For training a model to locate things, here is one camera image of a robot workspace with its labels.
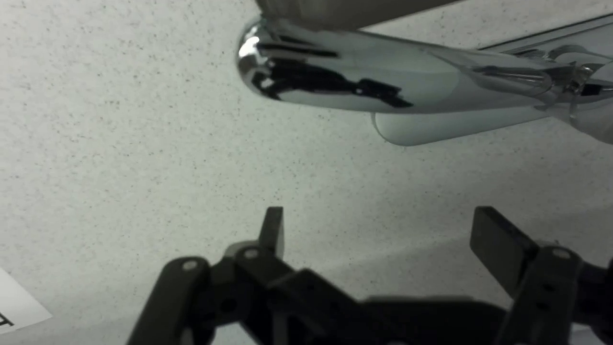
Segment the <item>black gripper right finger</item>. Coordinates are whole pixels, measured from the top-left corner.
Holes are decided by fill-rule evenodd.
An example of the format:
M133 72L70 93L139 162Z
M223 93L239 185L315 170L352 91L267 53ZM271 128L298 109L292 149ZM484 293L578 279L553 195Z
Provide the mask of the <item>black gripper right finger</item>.
M613 345L610 262L536 241L494 206L474 208L469 247L511 296L495 345L570 345L574 323Z

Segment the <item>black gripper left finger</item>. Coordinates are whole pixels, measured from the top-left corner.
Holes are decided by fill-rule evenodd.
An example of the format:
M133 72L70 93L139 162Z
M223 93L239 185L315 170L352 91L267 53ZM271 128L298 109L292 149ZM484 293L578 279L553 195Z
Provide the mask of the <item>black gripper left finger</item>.
M126 345L212 345L237 323L254 345L354 345L354 302L308 268L283 258L283 208L267 206L254 239L166 262Z

